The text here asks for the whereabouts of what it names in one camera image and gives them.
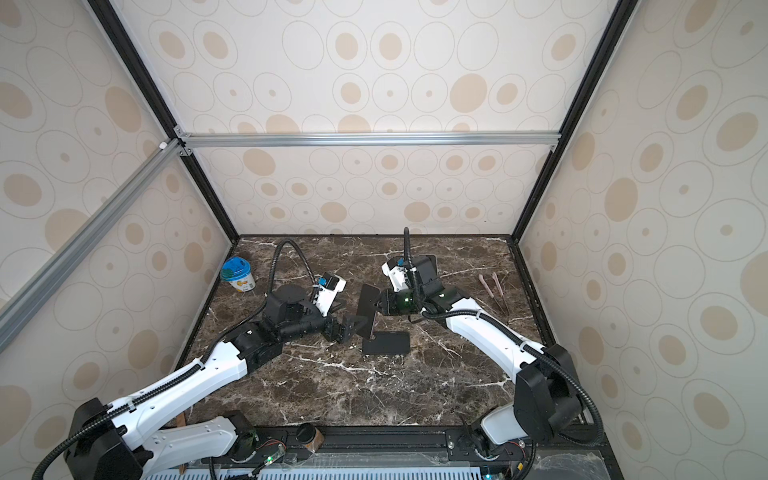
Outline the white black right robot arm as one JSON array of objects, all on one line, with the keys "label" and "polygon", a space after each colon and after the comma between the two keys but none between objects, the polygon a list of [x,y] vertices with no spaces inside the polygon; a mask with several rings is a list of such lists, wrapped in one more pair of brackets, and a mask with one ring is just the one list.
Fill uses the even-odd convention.
[{"label": "white black right robot arm", "polygon": [[382,271],[391,287],[380,294],[381,314],[419,315],[437,322],[472,343],[514,381],[512,403],[469,427],[477,449],[491,451],[524,437],[541,444],[561,437],[581,446],[603,440],[602,417],[565,348],[545,347],[524,337],[463,290],[444,285],[433,255],[392,258]]}]

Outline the black phone case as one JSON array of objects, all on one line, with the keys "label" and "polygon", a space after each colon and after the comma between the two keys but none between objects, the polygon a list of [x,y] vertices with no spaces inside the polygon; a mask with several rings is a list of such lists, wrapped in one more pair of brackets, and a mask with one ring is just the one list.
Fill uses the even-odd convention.
[{"label": "black phone case", "polygon": [[410,334],[407,331],[374,331],[364,339],[362,353],[370,356],[405,356],[410,352]]}]

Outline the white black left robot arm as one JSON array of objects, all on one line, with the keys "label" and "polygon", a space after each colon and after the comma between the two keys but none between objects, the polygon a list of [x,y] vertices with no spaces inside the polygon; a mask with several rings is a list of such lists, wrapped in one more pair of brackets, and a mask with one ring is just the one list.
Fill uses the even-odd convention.
[{"label": "white black left robot arm", "polygon": [[40,461],[33,478],[43,478],[59,457],[75,479],[146,476],[162,451],[154,435],[188,407],[266,365],[287,342],[319,333],[344,343],[356,334],[366,317],[336,319],[336,295],[321,285],[314,286],[310,296],[295,285],[284,285],[183,368],[110,404],[92,399],[81,405],[68,438]]}]

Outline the magenta-edged smartphone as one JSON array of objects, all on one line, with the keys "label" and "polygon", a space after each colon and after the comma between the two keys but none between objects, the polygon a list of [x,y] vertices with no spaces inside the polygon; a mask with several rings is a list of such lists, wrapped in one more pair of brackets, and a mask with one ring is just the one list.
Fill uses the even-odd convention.
[{"label": "magenta-edged smartphone", "polygon": [[362,285],[356,311],[359,320],[356,333],[363,339],[372,338],[380,294],[379,288],[369,284]]}]

